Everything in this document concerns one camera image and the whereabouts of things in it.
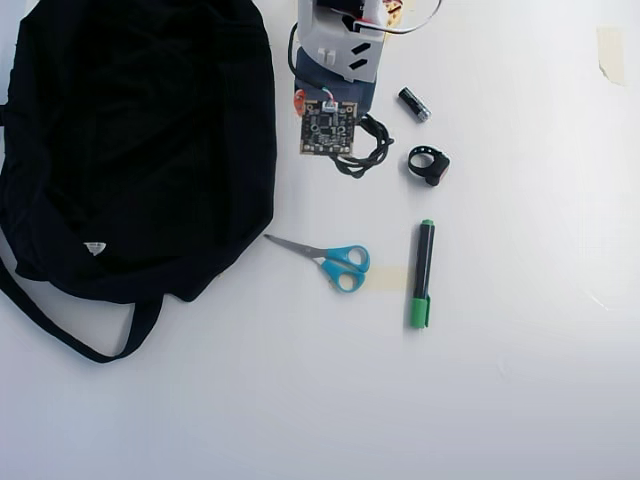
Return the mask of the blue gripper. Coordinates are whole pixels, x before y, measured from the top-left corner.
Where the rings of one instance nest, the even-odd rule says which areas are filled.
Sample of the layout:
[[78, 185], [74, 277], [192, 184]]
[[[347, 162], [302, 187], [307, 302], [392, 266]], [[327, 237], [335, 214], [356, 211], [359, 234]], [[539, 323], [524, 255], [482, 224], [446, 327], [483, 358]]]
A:
[[305, 101], [326, 100], [327, 95], [321, 90], [326, 87], [338, 102], [352, 102], [358, 105], [358, 113], [368, 113], [371, 110], [376, 89], [376, 83], [364, 81], [347, 81], [341, 75], [331, 72], [314, 62], [299, 47], [295, 57], [293, 105], [296, 114], [302, 117], [306, 111]]

